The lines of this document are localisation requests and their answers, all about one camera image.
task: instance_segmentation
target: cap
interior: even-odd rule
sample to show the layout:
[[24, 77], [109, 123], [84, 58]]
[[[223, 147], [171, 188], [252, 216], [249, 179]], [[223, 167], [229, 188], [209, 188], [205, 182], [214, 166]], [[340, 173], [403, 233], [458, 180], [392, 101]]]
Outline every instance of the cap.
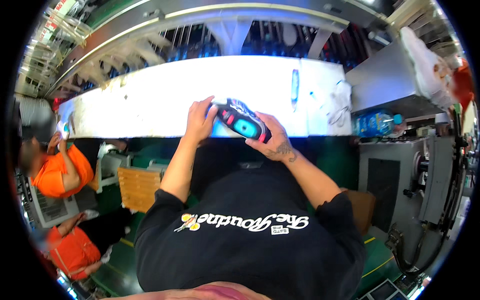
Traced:
[[403, 122], [402, 115], [394, 115], [393, 116], [393, 123], [395, 124], [401, 124]]

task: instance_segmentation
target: tattoo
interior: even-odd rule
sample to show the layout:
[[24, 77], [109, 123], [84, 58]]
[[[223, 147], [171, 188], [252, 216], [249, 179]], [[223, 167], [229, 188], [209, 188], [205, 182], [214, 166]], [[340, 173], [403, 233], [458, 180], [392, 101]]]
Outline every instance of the tattoo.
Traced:
[[292, 145], [290, 144], [288, 136], [285, 132], [283, 133], [283, 136], [285, 137], [285, 140], [276, 148], [276, 151], [269, 149], [266, 156], [272, 159], [277, 155], [286, 155], [289, 153], [293, 153], [294, 156], [288, 159], [289, 162], [293, 163], [295, 160], [297, 160], [297, 152], [293, 150]]
[[293, 163], [295, 160], [297, 160], [297, 151], [293, 150], [293, 157], [289, 158], [288, 161]]

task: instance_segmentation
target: forearm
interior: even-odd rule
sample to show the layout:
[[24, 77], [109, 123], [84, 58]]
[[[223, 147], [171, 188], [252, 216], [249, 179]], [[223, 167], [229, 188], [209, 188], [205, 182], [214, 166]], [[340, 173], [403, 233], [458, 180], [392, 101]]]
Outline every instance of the forearm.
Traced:
[[58, 231], [62, 236], [66, 236], [76, 225], [78, 220], [83, 216], [82, 213], [77, 214], [76, 216], [73, 216], [65, 221], [63, 221], [59, 226], [58, 226]]
[[48, 155], [55, 155], [55, 147], [48, 147], [47, 154]]
[[331, 201], [341, 191], [337, 184], [297, 150], [297, 159], [283, 162], [293, 174], [313, 208]]
[[100, 268], [101, 265], [102, 265], [101, 261], [93, 263], [93, 264], [89, 265], [87, 268], [85, 268], [84, 272], [87, 276], [89, 276], [90, 274], [98, 271], [98, 269]]
[[187, 137], [180, 139], [179, 146], [163, 175], [160, 188], [187, 202], [192, 180], [193, 161], [197, 150], [197, 142]]
[[75, 169], [75, 166], [73, 165], [72, 160], [68, 156], [67, 151], [62, 151], [61, 155], [63, 157], [63, 161], [65, 162], [65, 166], [67, 168], [67, 174], [73, 177], [79, 177], [77, 173], [77, 169]]

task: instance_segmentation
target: tattooed arm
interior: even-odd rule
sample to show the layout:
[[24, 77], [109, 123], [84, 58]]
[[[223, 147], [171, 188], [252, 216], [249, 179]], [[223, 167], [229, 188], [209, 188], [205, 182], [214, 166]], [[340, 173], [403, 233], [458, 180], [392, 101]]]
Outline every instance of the tattooed arm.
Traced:
[[168, 164], [163, 175], [160, 188], [183, 203], [187, 202], [192, 180], [193, 161], [198, 144], [212, 133], [213, 120], [217, 107], [212, 107], [205, 118], [208, 105], [214, 97], [211, 96], [203, 101], [195, 101], [188, 111], [187, 131], [180, 139], [180, 144]]
[[292, 148], [285, 128], [274, 116], [256, 112], [272, 133], [272, 138], [266, 143], [247, 139], [247, 145], [263, 153], [271, 160], [283, 162], [292, 172], [312, 206], [329, 202], [340, 193], [337, 184], [314, 164], [308, 161], [300, 152]]

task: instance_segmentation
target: hand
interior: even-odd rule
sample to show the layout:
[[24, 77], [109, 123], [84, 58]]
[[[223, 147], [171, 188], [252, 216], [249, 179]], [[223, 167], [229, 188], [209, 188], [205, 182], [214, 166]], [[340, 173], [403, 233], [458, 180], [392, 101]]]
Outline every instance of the hand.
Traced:
[[184, 138], [193, 141], [195, 144], [199, 144], [200, 141], [206, 139], [212, 133], [213, 120], [218, 111], [218, 107], [215, 105], [212, 106], [206, 118], [205, 113], [213, 98], [215, 98], [215, 96], [210, 96], [200, 102], [195, 101], [192, 106], [190, 106], [188, 110], [187, 131], [185, 132]]
[[266, 144], [252, 139], [246, 139], [245, 143], [271, 160], [283, 163], [294, 162], [297, 159], [297, 150], [292, 148], [285, 128], [274, 116], [258, 111], [255, 112], [255, 115], [270, 129], [272, 137]]
[[87, 214], [84, 213], [84, 212], [81, 212], [81, 213], [80, 213], [80, 217], [78, 218], [78, 220], [79, 220], [80, 222], [82, 222], [82, 221], [87, 220], [87, 218], [88, 218]]
[[60, 142], [59, 142], [59, 151], [60, 151], [61, 153], [67, 151], [67, 141], [65, 141], [65, 140], [60, 140]]
[[61, 139], [60, 132], [54, 133], [52, 138], [50, 139], [50, 142], [48, 143], [48, 148], [49, 149], [55, 148], [59, 144], [60, 139]]

